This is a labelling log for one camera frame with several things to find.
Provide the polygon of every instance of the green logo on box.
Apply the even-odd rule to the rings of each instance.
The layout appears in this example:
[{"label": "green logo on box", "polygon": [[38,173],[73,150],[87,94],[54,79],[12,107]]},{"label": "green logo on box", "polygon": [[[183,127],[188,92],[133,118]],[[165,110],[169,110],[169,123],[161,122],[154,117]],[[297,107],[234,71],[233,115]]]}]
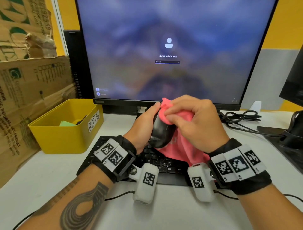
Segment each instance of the green logo on box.
[{"label": "green logo on box", "polygon": [[19,78],[22,77],[19,68],[11,68],[8,71],[9,71],[9,74],[11,75],[11,78],[13,80],[16,80],[16,79],[19,79]]}]

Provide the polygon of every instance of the metal screw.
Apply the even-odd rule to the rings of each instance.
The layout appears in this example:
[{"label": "metal screw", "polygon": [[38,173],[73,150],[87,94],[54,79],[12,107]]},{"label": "metal screw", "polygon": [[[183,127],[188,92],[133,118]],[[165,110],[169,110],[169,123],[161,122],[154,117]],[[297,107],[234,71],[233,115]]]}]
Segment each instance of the metal screw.
[{"label": "metal screw", "polygon": [[135,167],[132,167],[130,174],[135,175],[137,173],[137,169]]}]

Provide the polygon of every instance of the finger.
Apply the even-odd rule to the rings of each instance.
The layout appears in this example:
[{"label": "finger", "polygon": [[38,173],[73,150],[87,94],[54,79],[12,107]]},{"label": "finger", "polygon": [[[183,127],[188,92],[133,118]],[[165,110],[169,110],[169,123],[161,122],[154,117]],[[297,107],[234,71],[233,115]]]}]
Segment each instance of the finger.
[{"label": "finger", "polygon": [[154,116],[160,109],[160,102],[156,102],[153,106],[151,106],[148,110],[146,110],[145,114],[150,116]]},{"label": "finger", "polygon": [[196,107],[198,106],[197,100],[182,100],[176,104],[174,104],[172,107],[168,108],[164,115],[170,115],[177,112],[180,112],[181,110],[188,110],[188,111],[196,111]]},{"label": "finger", "polygon": [[195,98],[195,97],[193,97],[193,96],[183,95],[183,96],[181,96],[181,97],[178,97],[178,98],[172,100],[170,103],[171,103],[171,104],[176,104],[176,103],[178,103],[178,102],[180,102],[180,101],[182,101],[182,100],[199,100],[199,99],[198,99],[198,98]]},{"label": "finger", "polygon": [[176,114],[167,115],[166,119],[175,124],[181,131],[186,125],[188,125],[188,123],[190,123],[189,121],[184,120],[182,117]]}]

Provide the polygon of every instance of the wire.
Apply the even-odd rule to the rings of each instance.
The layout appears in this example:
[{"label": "wire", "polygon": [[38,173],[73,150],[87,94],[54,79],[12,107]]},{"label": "wire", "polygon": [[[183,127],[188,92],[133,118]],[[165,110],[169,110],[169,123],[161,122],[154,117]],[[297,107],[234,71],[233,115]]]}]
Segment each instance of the wire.
[{"label": "wire", "polygon": [[[231,196],[225,195],[225,194],[223,194],[223,193],[221,193],[221,192],[219,192],[217,190],[214,190],[214,193],[218,193],[218,194],[220,194],[222,196],[225,196],[225,197],[227,197],[229,199],[238,200],[238,198],[236,198],[236,197],[231,197]],[[294,195],[291,195],[291,194],[283,194],[283,195],[284,196],[290,196],[290,197],[297,198],[299,201],[301,201],[303,203],[303,200],[301,198],[297,197],[297,196],[294,196]]]},{"label": "wire", "polygon": [[[223,119],[226,121],[226,126],[231,128],[231,129],[235,129],[235,130],[239,130],[239,131],[244,131],[244,132],[248,132],[248,133],[253,133],[253,134],[260,134],[260,135],[264,135],[264,136],[268,136],[268,137],[283,137],[284,134],[266,134],[266,133],[261,133],[258,132],[254,129],[248,128],[244,125],[239,124],[240,121],[243,120],[250,120],[250,121],[261,121],[261,117],[260,115],[258,115],[257,111],[254,110],[247,110],[244,113],[241,114],[237,114],[234,112],[227,112],[226,114],[223,114],[222,112],[219,112],[219,114],[223,117]],[[245,129],[242,128],[237,128],[237,127],[233,127],[230,124],[236,124],[239,125]]]},{"label": "wire", "polygon": [[[128,191],[128,192],[122,193],[122,194],[120,194],[120,195],[118,195],[118,196],[115,196],[115,197],[112,197],[112,198],[105,199],[104,201],[110,201],[110,200],[116,199],[116,198],[118,198],[118,197],[120,197],[120,196],[123,196],[123,195],[125,195],[125,194],[128,194],[128,193],[134,194],[135,191]],[[34,211],[34,212],[32,212],[31,214],[29,214],[29,215],[27,215],[26,217],[24,217],[24,218],[22,219],[22,221],[20,221],[20,222],[13,228],[13,230],[16,230],[20,224],[22,224],[27,218],[29,218],[29,217],[30,217],[31,215],[33,215],[35,212],[36,212],[36,211]]]}]

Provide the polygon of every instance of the yellow plastic bin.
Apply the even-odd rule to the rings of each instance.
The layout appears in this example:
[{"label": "yellow plastic bin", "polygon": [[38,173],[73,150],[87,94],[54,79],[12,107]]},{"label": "yellow plastic bin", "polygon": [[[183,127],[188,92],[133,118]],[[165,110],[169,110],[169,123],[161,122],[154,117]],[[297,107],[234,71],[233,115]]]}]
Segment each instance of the yellow plastic bin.
[{"label": "yellow plastic bin", "polygon": [[[60,127],[61,121],[76,126]],[[28,126],[46,154],[83,153],[103,124],[102,105],[92,99],[69,99]]]}]

